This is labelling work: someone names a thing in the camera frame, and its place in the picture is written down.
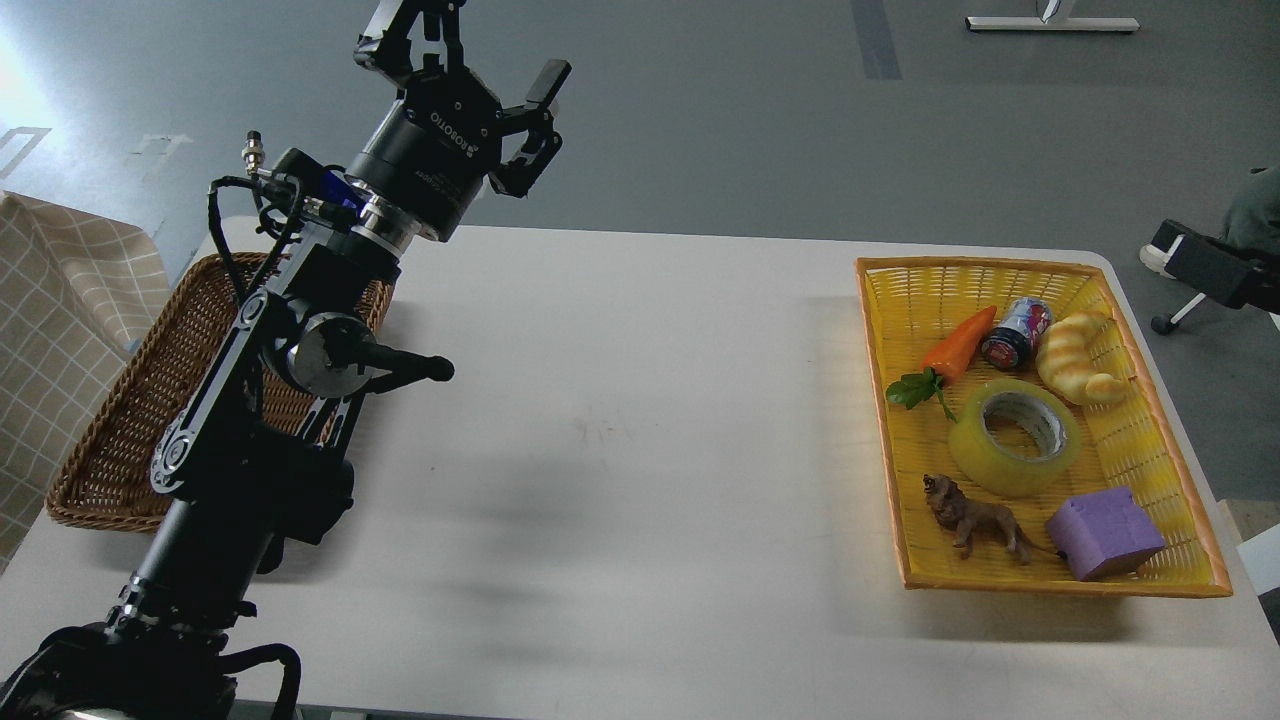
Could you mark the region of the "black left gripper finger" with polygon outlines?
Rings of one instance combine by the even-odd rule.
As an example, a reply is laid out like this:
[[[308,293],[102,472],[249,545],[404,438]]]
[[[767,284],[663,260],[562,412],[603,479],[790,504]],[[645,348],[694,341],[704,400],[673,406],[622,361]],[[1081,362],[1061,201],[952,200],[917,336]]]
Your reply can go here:
[[[518,106],[500,110],[494,126],[499,138],[522,135],[518,150],[489,174],[490,187],[499,195],[524,199],[563,146],[554,129],[550,105],[572,72],[570,61],[549,59]]]
[[[454,76],[465,68],[460,38],[460,10],[465,1],[380,1],[370,22],[358,35],[355,63],[383,77],[401,92],[411,85],[438,76]],[[422,23],[422,37],[438,46],[422,55],[422,65],[412,63],[412,29]]]

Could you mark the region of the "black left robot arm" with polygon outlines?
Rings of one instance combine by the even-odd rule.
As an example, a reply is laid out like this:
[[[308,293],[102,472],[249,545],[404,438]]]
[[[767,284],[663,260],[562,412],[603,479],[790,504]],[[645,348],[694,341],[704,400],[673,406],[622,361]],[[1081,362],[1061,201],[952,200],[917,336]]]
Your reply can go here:
[[[207,227],[236,315],[160,436],[151,487],[172,502],[102,623],[51,633],[3,685],[5,719],[225,719],[236,678],[282,666],[274,719],[297,710],[302,664],[283,643],[227,652],[257,610],[252,579],[288,539],[317,544],[353,505],[346,457],[369,395],[453,364],[380,343],[357,314],[392,286],[416,237],[445,242],[483,184],[524,197],[562,147],[552,105],[572,67],[550,59],[506,108],[465,64],[458,1],[383,1],[355,61],[396,100],[348,167],[298,149],[214,179]]]

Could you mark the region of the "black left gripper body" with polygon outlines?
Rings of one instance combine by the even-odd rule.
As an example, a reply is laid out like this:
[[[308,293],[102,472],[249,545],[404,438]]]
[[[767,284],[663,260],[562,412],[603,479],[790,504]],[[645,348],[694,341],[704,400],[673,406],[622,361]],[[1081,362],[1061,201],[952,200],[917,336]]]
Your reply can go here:
[[[397,91],[346,176],[447,242],[498,163],[498,97],[468,68],[383,72]]]

